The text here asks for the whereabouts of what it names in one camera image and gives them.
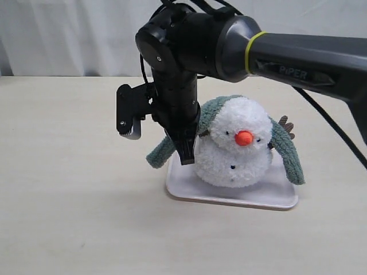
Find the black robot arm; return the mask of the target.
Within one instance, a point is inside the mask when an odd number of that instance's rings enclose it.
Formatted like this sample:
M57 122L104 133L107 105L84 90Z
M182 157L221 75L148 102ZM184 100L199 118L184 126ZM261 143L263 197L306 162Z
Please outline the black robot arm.
M230 6L198 13L167 3L135 42L151 67L154 119L182 164L194 162L198 75L237 83L255 75L344 101L366 136L366 39L270 33Z

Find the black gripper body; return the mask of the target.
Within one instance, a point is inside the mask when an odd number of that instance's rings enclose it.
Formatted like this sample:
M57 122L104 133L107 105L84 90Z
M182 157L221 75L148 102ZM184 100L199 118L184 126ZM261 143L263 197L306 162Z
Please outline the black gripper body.
M151 69L156 94L154 118L167 133L197 132L199 106L197 73L188 70L164 71Z

